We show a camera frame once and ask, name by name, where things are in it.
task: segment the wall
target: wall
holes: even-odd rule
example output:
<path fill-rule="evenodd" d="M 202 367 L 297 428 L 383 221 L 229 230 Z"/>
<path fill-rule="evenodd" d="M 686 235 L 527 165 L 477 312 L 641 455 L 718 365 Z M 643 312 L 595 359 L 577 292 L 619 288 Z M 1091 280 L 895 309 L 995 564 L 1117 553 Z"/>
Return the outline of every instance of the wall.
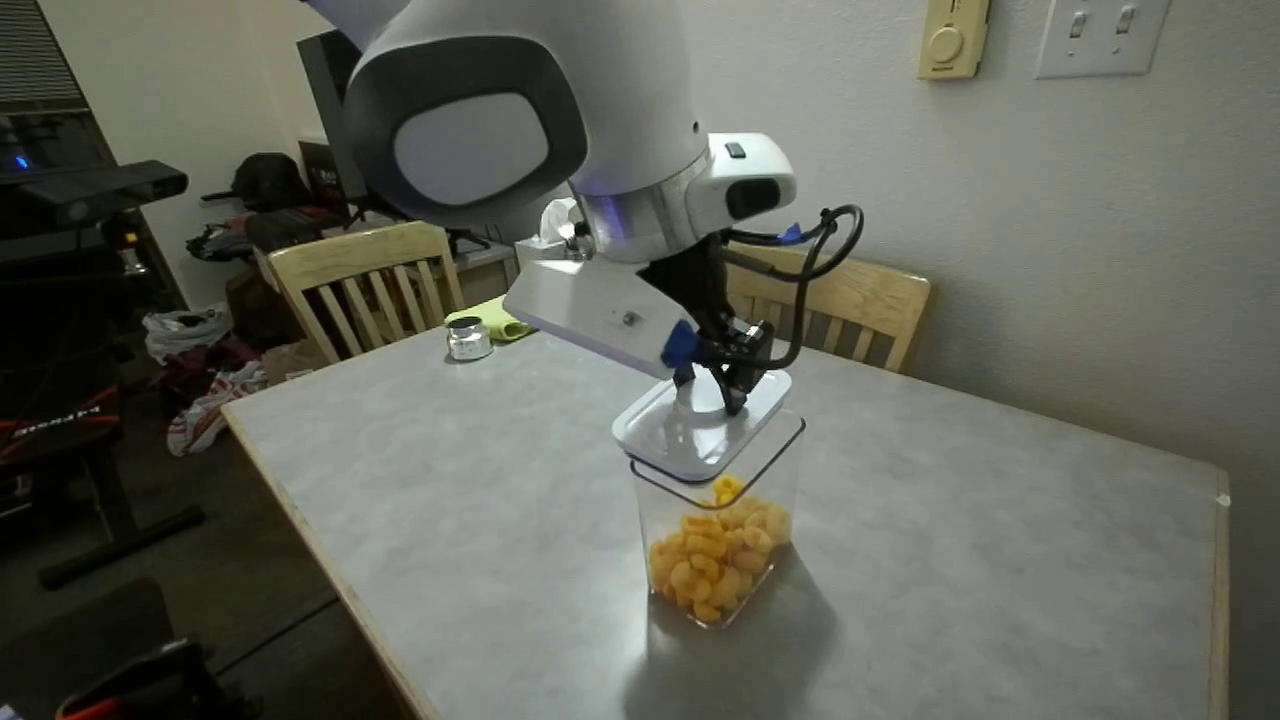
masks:
<path fill-rule="evenodd" d="M 198 197 L 225 194 L 249 153 L 297 153 L 320 129 L 292 43 L 325 22 L 297 0 L 43 0 L 43 17 L 114 162 L 189 173 L 191 188 L 143 218 L 183 300 L 225 300 L 242 267 L 191 262 L 183 242 L 237 213 Z"/>
<path fill-rule="evenodd" d="M 916 374 L 1223 466 L 1234 708 L 1280 716 L 1280 3 L 1172 0 L 1151 75 L 1030 81 L 1048 0 L 990 0 L 980 81 L 912 81 L 925 0 L 699 0 L 708 129 L 763 129 L 794 221 L 940 280 Z"/>

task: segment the light switch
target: light switch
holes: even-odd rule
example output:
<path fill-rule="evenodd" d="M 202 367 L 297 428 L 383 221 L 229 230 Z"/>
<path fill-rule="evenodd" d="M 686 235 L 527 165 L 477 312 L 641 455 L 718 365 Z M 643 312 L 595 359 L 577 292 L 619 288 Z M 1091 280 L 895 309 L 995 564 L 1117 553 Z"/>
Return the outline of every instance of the light switch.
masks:
<path fill-rule="evenodd" d="M 1139 75 L 1151 67 L 1167 0 L 1055 0 L 1034 75 Z"/>
<path fill-rule="evenodd" d="M 988 0 L 926 0 L 920 75 L 963 81 L 976 75 L 988 48 Z"/>

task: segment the wooden chair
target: wooden chair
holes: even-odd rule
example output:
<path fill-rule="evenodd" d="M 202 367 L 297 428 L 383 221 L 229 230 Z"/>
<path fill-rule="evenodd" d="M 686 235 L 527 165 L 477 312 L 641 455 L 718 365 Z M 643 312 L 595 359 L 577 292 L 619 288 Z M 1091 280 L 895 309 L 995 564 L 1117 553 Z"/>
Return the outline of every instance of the wooden chair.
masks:
<path fill-rule="evenodd" d="M 803 252 L 787 248 L 730 248 L 772 267 L 800 272 Z M 926 309 L 931 280 L 882 264 L 842 262 L 806 285 L 803 345 L 859 365 L 901 374 L 916 324 Z M 768 319 L 779 337 L 793 331 L 794 285 L 729 264 L 729 300 L 747 319 Z"/>
<path fill-rule="evenodd" d="M 279 292 L 327 356 L 361 356 L 463 309 L 445 230 L 388 224 L 268 255 Z"/>

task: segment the white table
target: white table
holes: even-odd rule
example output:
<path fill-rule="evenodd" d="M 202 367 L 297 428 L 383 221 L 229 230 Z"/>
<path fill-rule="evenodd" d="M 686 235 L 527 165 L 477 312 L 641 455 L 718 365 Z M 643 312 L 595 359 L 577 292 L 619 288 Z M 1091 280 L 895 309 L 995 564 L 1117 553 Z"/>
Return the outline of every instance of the white table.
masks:
<path fill-rule="evenodd" d="M 1223 714 L 1229 477 L 803 354 L 794 558 L 729 631 L 648 606 L 609 420 L 652 381 L 426 331 L 232 428 L 416 714 L 449 720 Z"/>

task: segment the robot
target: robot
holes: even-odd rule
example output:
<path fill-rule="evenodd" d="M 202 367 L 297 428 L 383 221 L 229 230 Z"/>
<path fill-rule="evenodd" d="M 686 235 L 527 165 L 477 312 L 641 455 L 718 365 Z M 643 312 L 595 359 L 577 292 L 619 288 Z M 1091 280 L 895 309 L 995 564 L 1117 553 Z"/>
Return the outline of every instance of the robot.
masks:
<path fill-rule="evenodd" d="M 592 262 L 518 272 L 508 312 L 648 376 L 611 437 L 705 486 L 787 396 L 793 348 L 722 300 L 722 264 L 794 285 L 834 267 L 862 218 L 842 206 L 785 235 L 730 224 L 793 206 L 794 175 L 761 131 L 705 131 L 686 102 L 675 0 L 309 0 L 356 48 L 343 121 L 368 186 L 432 224 L 491 224 L 573 197 Z M 831 255 L 821 248 L 847 218 Z M 800 278 L 730 255 L 800 245 Z"/>

